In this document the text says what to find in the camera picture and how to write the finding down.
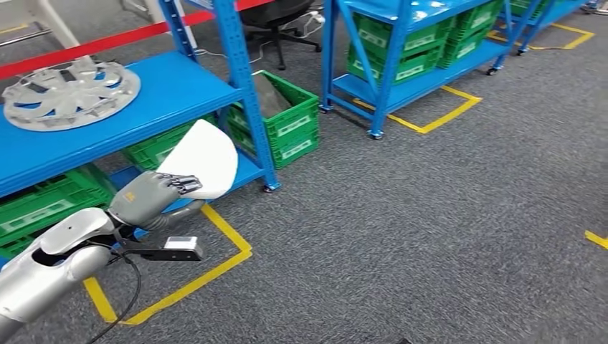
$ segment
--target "green plastic crate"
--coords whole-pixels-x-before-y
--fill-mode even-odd
[[[420,76],[425,72],[431,71],[442,55],[443,44],[436,44],[435,47],[408,57],[403,57],[399,60],[397,73],[395,74],[395,85],[401,82]],[[378,83],[382,80],[382,72],[384,70],[384,60],[377,59],[373,55],[368,54],[369,64],[371,65],[371,73]],[[351,47],[348,51],[348,65],[346,67],[349,73],[366,80],[363,64],[358,60],[355,50]]]
[[[244,132],[239,127],[231,126],[230,133],[232,140],[244,151],[255,155],[255,146],[249,133]],[[289,145],[270,145],[272,161],[276,169],[281,169],[291,164],[298,158],[314,151],[319,146],[318,131],[301,133],[294,138]]]
[[[90,206],[107,206],[115,189],[93,164],[75,168],[0,199],[0,245],[63,220]]]
[[[201,118],[213,125],[217,125],[213,113],[208,113]],[[152,138],[124,148],[121,152],[131,163],[137,165],[140,169],[156,170],[196,121],[191,120],[178,127],[169,129]]]
[[[377,59],[386,60],[393,26],[359,13],[353,13],[353,20],[367,55],[373,54]],[[452,17],[408,34],[404,51],[399,58],[426,51],[436,44],[442,44],[454,26],[454,22],[454,17]]]
[[[450,65],[475,51],[485,38],[486,34],[492,29],[492,25],[482,28],[471,37],[460,42],[447,41],[443,57],[437,63],[441,68],[448,68]]]
[[[556,0],[556,4],[560,3],[561,1],[563,0]],[[526,9],[528,9],[528,7],[530,6],[530,2],[531,0],[511,0],[511,14],[515,16],[523,16],[523,14],[526,12]],[[536,9],[534,9],[532,15],[530,15],[530,19],[538,18],[538,16],[543,13],[548,4],[548,0],[542,0],[538,4]]]
[[[0,246],[0,257],[8,260],[13,259],[23,252],[33,241],[34,237],[26,235],[14,240],[10,244],[2,245]]]
[[[450,32],[448,41],[453,42],[466,39],[477,34],[480,28],[493,25],[503,4],[503,0],[494,0],[458,14],[456,25]]]
[[[292,140],[302,133],[318,130],[319,97],[265,70],[259,73],[266,76],[272,86],[292,105],[271,118],[262,119],[270,145],[290,145]],[[240,104],[231,106],[228,119],[230,124],[250,132]]]

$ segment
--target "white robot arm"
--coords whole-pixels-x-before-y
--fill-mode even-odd
[[[212,152],[201,151],[200,147],[210,143]],[[192,159],[192,146],[198,150],[196,160]],[[225,193],[237,170],[232,141],[219,129],[198,121],[159,171],[186,169],[195,174],[142,173],[117,192],[107,211],[88,208],[76,212],[4,265],[0,271],[0,343],[105,267],[116,254],[138,254],[149,260],[200,260],[202,250],[191,240],[188,246],[180,247],[179,237],[169,238],[165,248],[158,249],[137,242],[133,236],[137,227],[149,231],[170,228],[198,211],[204,199]],[[163,213],[181,197],[197,200]]]

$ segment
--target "office chair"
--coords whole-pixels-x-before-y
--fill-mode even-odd
[[[296,28],[281,30],[280,27],[292,22],[306,14],[314,0],[274,0],[268,4],[252,7],[240,12],[243,24],[250,27],[264,29],[264,31],[253,31],[247,34],[247,40],[257,37],[260,44],[274,42],[279,55],[279,70],[285,70],[285,60],[281,50],[280,41],[286,40],[296,43],[312,45],[316,52],[321,52],[319,43],[297,37],[301,32]]]

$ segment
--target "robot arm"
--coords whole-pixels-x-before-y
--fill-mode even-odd
[[[175,256],[175,251],[187,253],[184,260],[200,260],[200,249],[163,254],[164,249],[123,238],[132,236],[136,227],[167,228],[197,211],[204,201],[162,214],[180,196],[199,188],[193,176],[147,171],[116,194],[108,212],[83,209],[38,237],[0,272],[0,343],[102,269],[112,259],[111,247],[116,244],[152,260]]]

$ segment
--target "yellow tape marking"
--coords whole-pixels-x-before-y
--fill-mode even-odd
[[[599,246],[604,247],[605,249],[608,249],[608,238],[602,238],[590,231],[585,231],[585,237],[588,240],[598,244]]]
[[[480,102],[483,99],[480,97],[476,97],[474,95],[470,95],[466,92],[456,90],[455,88],[452,88],[450,86],[441,86],[441,89],[446,90],[452,94],[458,95],[460,97],[463,97],[463,98],[467,99],[467,101],[464,104],[462,104],[461,106],[456,107],[454,110],[450,111],[448,114],[443,115],[441,118],[432,121],[431,123],[425,125],[424,127],[419,127],[418,125],[415,125],[414,123],[410,123],[410,122],[404,120],[403,118],[397,117],[392,114],[388,114],[387,117],[401,125],[404,125],[412,130],[417,131],[418,133],[426,134],[426,133],[430,132],[431,130],[437,129],[438,127],[444,125],[445,123],[448,123],[451,120],[453,120],[454,118],[460,116],[463,112],[465,112],[466,110],[469,110],[473,105],[477,104],[478,102]],[[376,109],[374,106],[367,104],[358,98],[353,99],[353,102],[357,105],[360,105],[364,108],[368,108],[370,110]]]
[[[110,301],[108,301],[108,298],[103,293],[103,290],[101,289],[101,286],[99,285],[97,279],[94,277],[87,278],[85,279],[84,283],[85,288],[91,296],[91,300],[96,306],[97,311],[99,312],[101,317],[109,323],[116,320],[116,313],[114,312],[112,305],[110,305]]]
[[[530,48],[532,50],[545,50],[545,49],[570,50],[570,49],[574,49],[574,48],[578,47],[581,43],[586,42],[589,39],[591,39],[593,36],[595,36],[595,33],[593,33],[593,32],[588,32],[585,30],[577,29],[576,27],[568,27],[566,25],[557,24],[557,23],[553,23],[553,24],[551,24],[551,26],[557,27],[558,29],[570,31],[570,32],[576,32],[577,34],[582,34],[582,36],[576,38],[574,41],[564,45],[563,47],[534,47],[534,46],[528,44],[528,48]],[[492,30],[488,33],[488,37],[491,39],[497,39],[498,41],[507,42],[506,38],[498,36],[497,33],[498,33],[498,30]]]
[[[13,31],[17,31],[20,29],[25,29],[27,28],[29,25],[26,23],[23,23],[17,27],[9,27],[8,29],[4,29],[4,30],[0,30],[0,34],[8,34],[9,32],[13,32]]]
[[[120,324],[123,325],[140,325],[144,323],[147,319],[149,319],[152,315],[160,312],[161,310],[175,305],[179,300],[185,298],[191,293],[197,291],[207,283],[215,280],[217,277],[221,276],[228,270],[233,267],[236,267],[238,264],[245,261],[247,258],[252,256],[251,253],[251,245],[243,239],[243,237],[226,222],[212,207],[208,204],[205,204],[201,211],[209,220],[220,230],[222,233],[228,237],[232,241],[232,243],[240,250],[240,252],[234,255],[232,258],[227,261],[221,263],[219,266],[211,269],[207,273],[202,276],[196,278],[193,281],[190,281],[188,284],[179,288],[177,291],[171,293],[170,295],[164,297],[162,300],[157,303],[151,305],[150,307],[142,310],[138,314],[129,318],[126,321],[121,321]],[[111,323],[116,320],[116,313],[114,309],[108,302],[107,297],[105,296],[99,282],[94,278],[87,279],[85,281],[85,288],[91,297],[93,304],[97,308],[101,317],[106,321]]]

